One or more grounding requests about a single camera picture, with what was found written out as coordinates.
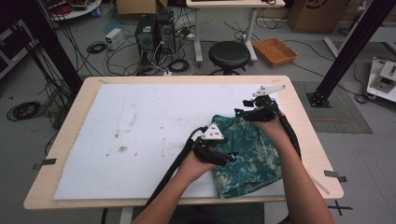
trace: black stool seat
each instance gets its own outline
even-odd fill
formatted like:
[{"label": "black stool seat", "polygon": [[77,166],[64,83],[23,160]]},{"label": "black stool seat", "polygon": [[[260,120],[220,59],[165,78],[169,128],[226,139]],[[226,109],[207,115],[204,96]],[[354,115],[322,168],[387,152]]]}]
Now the black stool seat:
[{"label": "black stool seat", "polygon": [[210,48],[209,59],[224,71],[224,75],[230,75],[234,69],[243,68],[248,64],[250,52],[240,43],[222,41]]}]

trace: teal floral fabric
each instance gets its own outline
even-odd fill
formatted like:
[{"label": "teal floral fabric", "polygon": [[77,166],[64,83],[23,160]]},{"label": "teal floral fabric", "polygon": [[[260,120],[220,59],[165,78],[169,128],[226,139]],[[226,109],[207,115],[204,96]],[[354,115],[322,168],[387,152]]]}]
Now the teal floral fabric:
[{"label": "teal floral fabric", "polygon": [[221,199],[249,194],[282,178],[280,160],[273,143],[254,124],[220,115],[215,115],[212,123],[216,123],[228,138],[226,144],[217,145],[215,150],[238,152],[236,161],[213,170]]}]

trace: human arm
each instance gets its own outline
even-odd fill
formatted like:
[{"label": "human arm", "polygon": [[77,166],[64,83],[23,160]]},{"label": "human arm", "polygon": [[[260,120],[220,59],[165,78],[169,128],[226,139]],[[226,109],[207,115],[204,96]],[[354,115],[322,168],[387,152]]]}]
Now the human arm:
[{"label": "human arm", "polygon": [[293,224],[334,223],[327,204],[301,163],[278,118],[267,122],[254,122],[254,124],[276,146],[291,222]]},{"label": "human arm", "polygon": [[193,152],[184,159],[177,169],[176,174],[169,180],[161,193],[152,203],[132,222],[132,224],[168,223],[175,212],[178,201],[194,180],[216,165],[199,161]]}]

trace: concrete floor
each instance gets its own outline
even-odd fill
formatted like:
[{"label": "concrete floor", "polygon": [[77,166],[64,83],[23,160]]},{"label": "concrete floor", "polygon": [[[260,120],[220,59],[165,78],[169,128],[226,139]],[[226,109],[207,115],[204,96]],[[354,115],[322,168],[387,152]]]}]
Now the concrete floor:
[{"label": "concrete floor", "polygon": [[[104,41],[104,36],[113,28],[121,28],[127,35],[134,33],[135,21],[122,21],[112,11],[101,18],[94,19],[89,15],[68,22],[70,30],[78,43],[80,51],[87,55],[87,48],[94,41]],[[255,26],[254,34],[260,39],[278,37],[282,40],[297,40],[310,45],[321,55],[331,58],[330,51],[322,38],[329,36],[340,45],[344,38],[339,34],[311,35],[293,33],[285,21],[279,21],[280,29],[270,30]],[[239,22],[245,29],[246,24]],[[57,30],[61,43],[71,61],[76,63],[75,53],[64,35]],[[223,22],[209,22],[202,25],[204,40],[233,40],[233,30]],[[326,75],[332,62],[320,58],[308,46],[288,42],[299,57],[296,64]],[[208,51],[211,43],[203,43],[203,52]],[[194,60],[191,44],[185,47],[188,60]],[[367,82],[371,60],[373,57],[385,57],[396,60],[395,55],[381,43],[369,43],[359,58],[356,77]],[[206,56],[205,62],[194,70],[186,71],[189,75],[205,75],[214,69]],[[103,72],[105,53],[91,55],[89,62]],[[131,46],[112,58],[112,62],[128,66],[138,60],[136,46]],[[79,71],[81,76],[88,76],[87,69]],[[321,81],[322,77],[301,69],[293,64],[285,64],[277,68],[269,66],[259,59],[257,63],[247,66],[247,75],[286,75],[292,81]],[[350,91],[361,92],[361,85],[349,69],[342,79],[344,86]],[[56,134],[46,117],[24,121],[9,121],[6,118],[8,110],[27,101],[39,101],[44,104],[47,96],[41,92],[46,85],[45,79],[33,60],[25,57],[0,80],[0,224],[8,223],[99,223],[102,209],[50,210],[28,211],[23,208],[23,201],[32,186],[37,170],[34,163],[45,159],[44,148],[51,137]],[[342,215],[332,209],[336,223],[396,223],[396,158],[395,112],[383,106],[369,103],[360,105],[354,102],[373,134],[318,133],[335,171],[345,175],[347,182],[342,183],[344,198],[337,200],[340,206],[352,207],[353,210],[342,210]],[[265,205],[266,223],[277,223],[287,214],[285,203],[267,203]],[[107,223],[118,223],[120,208],[109,209]]]}]

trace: black metal pole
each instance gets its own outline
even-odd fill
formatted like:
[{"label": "black metal pole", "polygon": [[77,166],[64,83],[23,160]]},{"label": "black metal pole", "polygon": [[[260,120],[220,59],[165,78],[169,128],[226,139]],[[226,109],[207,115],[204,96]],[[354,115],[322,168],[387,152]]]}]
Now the black metal pole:
[{"label": "black metal pole", "polygon": [[71,91],[71,97],[74,99],[82,86],[82,80],[78,76],[76,68],[70,62],[57,36],[50,28],[49,22],[43,15],[40,5],[36,0],[13,0],[12,2],[20,12],[23,22],[27,25],[33,36],[38,39],[64,78]]},{"label": "black metal pole", "polygon": [[340,54],[335,59],[325,78],[320,82],[315,92],[308,94],[312,106],[322,106],[328,101],[332,91],[344,76],[349,66],[352,65],[395,5],[396,0],[373,1],[341,49]]}]

